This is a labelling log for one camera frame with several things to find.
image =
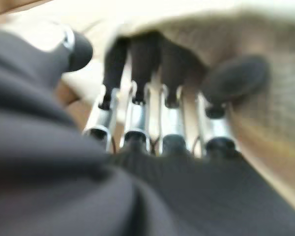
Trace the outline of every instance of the silver cylinder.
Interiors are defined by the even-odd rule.
[[[176,108],[169,108],[166,106],[166,99],[168,97],[168,89],[163,85],[160,92],[160,141],[159,154],[163,153],[163,140],[168,135],[177,135],[185,140],[185,128],[183,117],[183,104],[181,100],[181,88],[178,89],[177,98],[179,106]]]
[[[91,132],[101,132],[105,134],[105,150],[109,151],[112,144],[112,137],[116,127],[117,108],[119,103],[119,89],[115,88],[112,91],[112,98],[108,110],[100,108],[103,103],[106,88],[101,87],[101,92],[98,99],[95,101],[92,111],[89,115],[87,124],[84,128],[83,134],[90,135]]]
[[[236,140],[228,123],[227,105],[223,107],[224,115],[218,118],[209,118],[207,116],[206,111],[211,107],[212,105],[199,93],[197,95],[197,112],[202,154],[206,154],[208,144],[218,138],[233,142],[237,149]]]
[[[120,148],[122,148],[126,142],[127,134],[136,132],[141,133],[145,137],[146,150],[150,152],[150,136],[148,135],[150,91],[148,84],[145,87],[144,102],[136,102],[135,94],[136,84],[132,82],[127,102],[124,132],[120,140]]]

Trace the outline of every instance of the dark fabric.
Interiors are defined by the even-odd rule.
[[[0,33],[0,236],[295,236],[295,212],[239,156],[135,142],[110,156],[82,137],[52,97],[68,60],[45,56]]]

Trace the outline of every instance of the metal tube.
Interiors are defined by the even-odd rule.
[[[197,111],[202,153],[206,154],[214,142],[224,142],[228,147],[237,149],[236,140],[228,124],[227,106],[223,107],[222,114],[210,118],[208,112],[212,108],[213,106],[199,93]]]
[[[120,140],[120,148],[124,146],[131,133],[139,133],[145,138],[146,150],[150,152],[150,137],[148,135],[148,121],[149,121],[149,98],[150,92],[148,84],[145,86],[144,101],[137,101],[136,83],[132,82],[130,89],[128,104],[126,110],[126,121],[124,126],[124,133]]]
[[[105,150],[109,151],[116,127],[119,89],[113,89],[110,106],[107,110],[100,108],[105,92],[106,88],[102,85],[100,96],[93,105],[83,134],[95,136],[103,143]]]
[[[159,154],[161,155],[164,150],[164,139],[169,136],[176,136],[183,141],[184,148],[185,143],[185,129],[183,118],[183,105],[181,102],[181,88],[179,88],[177,94],[178,106],[170,108],[166,106],[166,99],[168,97],[168,89],[163,85],[160,92],[160,142],[159,142]]]

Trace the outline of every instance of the black rubber cap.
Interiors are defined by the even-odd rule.
[[[71,55],[68,72],[77,71],[85,67],[93,57],[93,47],[82,34],[74,31],[75,45]]]
[[[268,79],[268,63],[261,56],[244,56],[214,69],[201,85],[208,102],[222,104],[251,93]]]

